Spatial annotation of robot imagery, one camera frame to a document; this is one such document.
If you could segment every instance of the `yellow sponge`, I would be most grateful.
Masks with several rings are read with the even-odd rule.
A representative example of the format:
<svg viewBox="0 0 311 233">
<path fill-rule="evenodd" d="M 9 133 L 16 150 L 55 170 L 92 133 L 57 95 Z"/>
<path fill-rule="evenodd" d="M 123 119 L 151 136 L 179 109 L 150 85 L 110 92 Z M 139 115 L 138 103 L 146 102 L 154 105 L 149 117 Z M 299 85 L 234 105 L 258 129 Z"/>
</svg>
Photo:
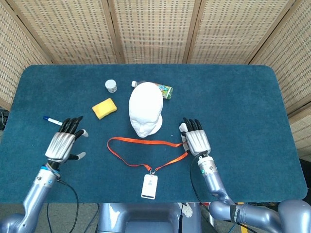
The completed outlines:
<svg viewBox="0 0 311 233">
<path fill-rule="evenodd" d="M 95 112 L 98 119 L 101 120 L 106 115 L 116 111 L 117 107 L 115 106 L 112 99 L 108 98 L 108 99 L 104 100 L 103 102 L 100 102 L 99 104 L 96 104 L 95 106 L 93 106 L 92 109 Z"/>
</svg>

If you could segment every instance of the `white card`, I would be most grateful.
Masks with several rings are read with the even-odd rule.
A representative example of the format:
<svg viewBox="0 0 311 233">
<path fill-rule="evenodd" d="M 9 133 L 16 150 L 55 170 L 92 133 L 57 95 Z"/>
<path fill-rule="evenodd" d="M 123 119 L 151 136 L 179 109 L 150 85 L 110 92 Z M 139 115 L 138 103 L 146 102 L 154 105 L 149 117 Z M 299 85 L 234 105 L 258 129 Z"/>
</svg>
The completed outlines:
<svg viewBox="0 0 311 233">
<path fill-rule="evenodd" d="M 142 184 L 141 197 L 148 199 L 156 198 L 157 176 L 146 174 Z"/>
</svg>

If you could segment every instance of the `black cable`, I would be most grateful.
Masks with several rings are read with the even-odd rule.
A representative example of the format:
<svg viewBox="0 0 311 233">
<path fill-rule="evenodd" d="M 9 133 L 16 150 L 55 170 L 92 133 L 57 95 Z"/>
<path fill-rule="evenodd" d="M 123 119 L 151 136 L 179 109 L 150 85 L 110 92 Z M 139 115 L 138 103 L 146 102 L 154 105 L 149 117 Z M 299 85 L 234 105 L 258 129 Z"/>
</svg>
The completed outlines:
<svg viewBox="0 0 311 233">
<path fill-rule="evenodd" d="M 89 227 L 91 226 L 92 222 L 94 221 L 94 219 L 96 218 L 97 214 L 99 213 L 100 205 L 99 205 L 98 203 L 96 203 L 96 204 L 97 204 L 97 211 L 96 211 L 96 213 L 94 214 L 94 217 L 93 217 L 93 218 L 91 219 L 91 221 L 88 223 L 88 225 L 87 225 L 87 227 L 86 227 L 86 229 L 84 230 L 83 233 L 86 233 L 86 232 L 88 231 L 88 229 L 89 229 Z"/>
<path fill-rule="evenodd" d="M 179 226 L 178 226 L 178 233 L 182 233 L 183 231 L 183 208 L 184 204 L 181 203 L 181 209 L 180 209 L 180 216 L 179 216 Z"/>
<path fill-rule="evenodd" d="M 50 233 L 53 233 L 50 218 L 49 218 L 49 204 L 47 205 L 47 219 L 48 219 Z"/>
<path fill-rule="evenodd" d="M 196 198 L 198 198 L 199 202 L 201 203 L 201 205 L 206 209 L 207 212 L 209 212 L 208 208 L 203 204 L 203 202 L 201 201 L 201 199 L 199 198 L 199 195 L 194 187 L 194 184 L 193 184 L 193 180 L 192 180 L 192 167 L 193 167 L 193 163 L 194 161 L 199 158 L 200 154 L 196 155 L 195 158 L 192 160 L 191 162 L 191 165 L 190 165 L 190 181 L 191 181 L 191 185 L 192 185 L 192 188 L 193 188 L 193 191 L 196 195 Z"/>
<path fill-rule="evenodd" d="M 97 223 L 97 226 L 96 226 L 96 229 L 95 229 L 95 233 L 97 233 L 97 230 L 98 230 L 98 223 Z"/>
<path fill-rule="evenodd" d="M 78 213 L 79 213 L 79 199 L 78 199 L 78 195 L 77 195 L 77 192 L 74 190 L 74 188 L 71 187 L 69 184 L 67 184 L 65 181 L 59 180 L 58 182 L 60 182 L 62 185 L 65 185 L 65 186 L 69 187 L 69 188 L 74 192 L 74 195 L 75 195 L 75 197 L 76 197 L 76 202 L 77 202 L 76 217 L 75 217 L 75 219 L 74 219 L 74 224 L 73 224 L 73 226 L 72 226 L 72 229 L 71 229 L 70 232 L 69 232 L 69 233 L 72 233 L 73 229 L 75 228 L 75 226 L 76 226 L 76 224 L 77 224 Z M 48 219 L 48 224 L 49 224 L 50 233 L 53 233 L 52 227 L 51 227 L 50 218 L 49 218 L 49 204 L 47 205 L 47 219 Z"/>
<path fill-rule="evenodd" d="M 228 231 L 228 233 L 232 233 L 233 230 L 236 228 L 237 225 L 233 224 L 233 226 L 230 228 L 230 230 Z"/>
<path fill-rule="evenodd" d="M 68 183 L 66 183 L 65 181 L 62 181 L 62 180 L 59 180 L 58 182 L 60 182 L 61 184 L 65 185 L 67 187 L 69 187 L 73 191 L 74 195 L 76 196 L 76 201 L 77 201 L 76 217 L 74 219 L 74 223 L 73 223 L 72 229 L 69 232 L 69 233 L 72 233 L 73 229 L 75 228 L 75 226 L 77 224 L 78 213 L 79 213 L 79 198 L 78 198 L 76 190 L 74 190 L 74 188 L 71 187 Z"/>
</svg>

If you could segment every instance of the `dark green felt tablecloth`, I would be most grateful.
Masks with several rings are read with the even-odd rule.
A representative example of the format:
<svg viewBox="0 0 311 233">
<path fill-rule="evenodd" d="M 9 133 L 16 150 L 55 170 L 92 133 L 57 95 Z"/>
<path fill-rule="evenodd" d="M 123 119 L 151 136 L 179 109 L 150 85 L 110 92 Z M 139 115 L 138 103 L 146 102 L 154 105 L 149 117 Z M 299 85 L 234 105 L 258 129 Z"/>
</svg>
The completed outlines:
<svg viewBox="0 0 311 233">
<path fill-rule="evenodd" d="M 104 83 L 117 82 L 116 93 Z M 63 180 L 80 202 L 197 201 L 191 188 L 192 156 L 161 169 L 155 200 L 140 197 L 144 167 L 133 168 L 113 156 L 106 142 L 113 136 L 137 137 L 128 116 L 131 81 L 148 80 L 174 88 L 164 100 L 163 125 L 146 139 L 180 142 L 182 117 L 197 118 L 204 127 L 227 192 L 234 201 L 264 202 L 301 199 L 307 192 L 276 76 L 266 66 L 248 65 L 69 65 L 30 66 L 20 79 L 0 145 L 0 202 L 21 202 L 58 126 L 43 116 L 63 121 L 84 116 L 72 152 L 85 151 L 81 161 L 61 166 Z M 98 120 L 91 107 L 112 98 L 118 110 Z M 182 148 L 112 142 L 130 163 L 153 168 L 183 153 Z M 213 198 L 197 166 L 195 184 L 204 201 Z M 49 202 L 75 202 L 60 184 Z"/>
</svg>

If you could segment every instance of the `white mannequin head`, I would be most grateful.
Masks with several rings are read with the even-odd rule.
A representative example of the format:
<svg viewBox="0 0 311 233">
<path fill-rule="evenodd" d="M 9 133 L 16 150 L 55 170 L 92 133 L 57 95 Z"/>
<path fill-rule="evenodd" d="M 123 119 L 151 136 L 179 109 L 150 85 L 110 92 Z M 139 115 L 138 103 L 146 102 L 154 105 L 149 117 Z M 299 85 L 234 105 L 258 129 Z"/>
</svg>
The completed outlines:
<svg viewBox="0 0 311 233">
<path fill-rule="evenodd" d="M 162 92 L 154 83 L 139 84 L 128 104 L 131 124 L 139 137 L 156 133 L 162 126 Z"/>
</svg>

